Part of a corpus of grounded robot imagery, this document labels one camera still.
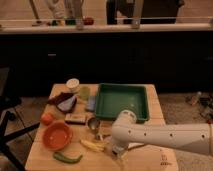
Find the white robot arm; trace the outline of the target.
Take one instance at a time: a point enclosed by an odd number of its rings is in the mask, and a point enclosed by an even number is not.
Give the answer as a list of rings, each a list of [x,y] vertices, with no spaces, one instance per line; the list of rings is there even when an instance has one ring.
[[[143,143],[213,156],[213,124],[145,125],[137,124],[130,110],[123,110],[112,124],[112,151],[128,149],[130,143]]]

